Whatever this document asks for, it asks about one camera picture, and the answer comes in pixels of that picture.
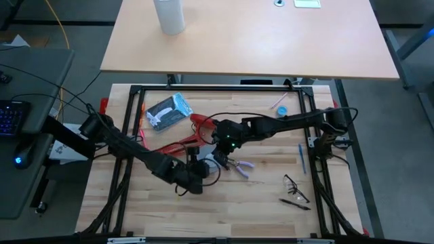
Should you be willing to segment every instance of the computer mouse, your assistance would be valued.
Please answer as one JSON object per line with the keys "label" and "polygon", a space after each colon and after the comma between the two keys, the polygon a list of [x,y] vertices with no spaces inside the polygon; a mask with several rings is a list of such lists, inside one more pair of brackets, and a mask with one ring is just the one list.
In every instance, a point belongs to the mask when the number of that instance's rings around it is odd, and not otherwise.
{"label": "computer mouse", "polygon": [[36,138],[23,138],[15,148],[14,165],[17,169],[26,169],[33,162]]}

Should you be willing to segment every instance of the blue backlit keyboard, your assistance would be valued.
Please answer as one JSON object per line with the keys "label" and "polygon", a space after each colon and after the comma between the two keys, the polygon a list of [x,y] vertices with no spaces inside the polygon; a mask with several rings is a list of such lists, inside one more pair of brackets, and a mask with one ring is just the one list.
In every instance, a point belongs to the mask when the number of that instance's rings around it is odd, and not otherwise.
{"label": "blue backlit keyboard", "polygon": [[19,134],[29,110],[28,102],[0,100],[0,137]]}

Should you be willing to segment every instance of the gray floor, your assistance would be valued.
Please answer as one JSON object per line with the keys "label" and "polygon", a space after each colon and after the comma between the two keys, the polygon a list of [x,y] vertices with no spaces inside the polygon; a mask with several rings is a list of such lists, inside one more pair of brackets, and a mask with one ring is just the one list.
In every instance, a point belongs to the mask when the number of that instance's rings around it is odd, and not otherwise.
{"label": "gray floor", "polygon": [[[434,12],[432,0],[376,0],[378,18],[384,23],[418,23]],[[63,20],[114,21],[121,0],[52,0]],[[52,19],[43,0],[25,1],[19,19]],[[12,25],[11,30],[26,30],[51,37],[49,48],[64,48],[58,26]],[[72,92],[80,92],[98,73],[113,27],[66,26],[75,60],[64,84]],[[403,43],[414,30],[393,30]],[[434,81],[434,40],[428,40],[407,60],[417,82]],[[240,77],[188,75],[185,83],[238,83]],[[83,99],[99,106],[107,97],[112,83],[165,83],[164,75],[102,74]],[[283,79],[274,79],[281,83]],[[366,162],[384,235],[389,239],[434,242],[434,134],[422,107],[412,91],[401,88],[400,82],[343,81],[349,105],[360,115],[355,122]],[[337,99],[336,88],[329,81]],[[73,108],[65,110],[65,121],[80,123],[85,116]],[[351,154],[347,155],[354,165]],[[358,174],[351,167],[353,185],[363,225],[371,230]],[[53,184],[47,194],[50,210],[43,216],[31,210],[15,221],[0,221],[0,239],[68,235],[74,231],[85,183]]]}

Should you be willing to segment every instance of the wooden table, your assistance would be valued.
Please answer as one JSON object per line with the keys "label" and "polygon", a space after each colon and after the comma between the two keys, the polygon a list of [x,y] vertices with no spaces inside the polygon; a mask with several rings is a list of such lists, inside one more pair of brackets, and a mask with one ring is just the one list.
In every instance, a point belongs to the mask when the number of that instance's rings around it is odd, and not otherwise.
{"label": "wooden table", "polygon": [[368,0],[184,0],[185,30],[162,33],[152,0],[124,0],[101,70],[399,78]]}
{"label": "wooden table", "polygon": [[[117,127],[123,123],[129,90],[130,85],[112,86],[106,113],[113,118]],[[317,108],[333,106],[328,86],[313,86],[313,91]],[[146,107],[155,105],[175,92],[147,91]],[[182,94],[195,113],[202,115],[227,111],[275,116],[275,111],[270,110],[269,106],[282,96],[281,92],[252,91],[183,91]],[[288,107],[289,115],[300,113],[296,94],[286,96],[281,104]],[[130,121],[134,120],[135,106]],[[239,121],[241,117],[216,118]],[[159,148],[193,133],[189,119],[160,134],[154,132],[148,122],[143,123],[143,130],[150,148]],[[299,143],[304,148],[308,170],[306,175],[303,174],[298,152]],[[334,153],[345,157],[341,151]],[[231,156],[255,164],[256,168],[250,171],[249,180],[243,179],[236,171],[224,171],[220,181],[204,188],[202,195],[187,194],[180,198],[174,192],[174,185],[152,176],[144,164],[136,159],[125,208],[123,234],[134,231],[135,235],[146,237],[309,237],[312,232],[319,233],[309,160],[301,129],[279,133],[261,142],[249,142]],[[101,157],[93,162],[76,231],[86,228],[106,203],[114,163],[115,158],[112,156]],[[328,167],[337,206],[348,221],[362,231],[347,165],[340,159],[330,159]],[[312,201],[307,204],[312,208],[311,211],[303,211],[277,200],[279,197],[289,199],[282,184],[284,174],[296,181],[301,191]],[[112,215],[112,225],[116,212]],[[327,209],[325,213],[331,230]]]}

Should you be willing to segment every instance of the purple-handled pliers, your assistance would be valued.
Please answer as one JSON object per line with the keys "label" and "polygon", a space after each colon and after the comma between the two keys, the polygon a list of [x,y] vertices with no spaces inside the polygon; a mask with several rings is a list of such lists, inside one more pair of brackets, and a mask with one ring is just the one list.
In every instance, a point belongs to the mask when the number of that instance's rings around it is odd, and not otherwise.
{"label": "purple-handled pliers", "polygon": [[240,165],[243,166],[247,166],[247,167],[251,167],[252,169],[255,168],[255,165],[253,163],[249,163],[249,162],[245,162],[245,161],[237,161],[234,159],[228,159],[228,163],[230,165],[232,165],[233,167],[235,167],[235,169],[237,169],[237,171],[244,177],[246,177],[247,179],[249,178],[249,173],[247,173],[246,171],[244,171]]}

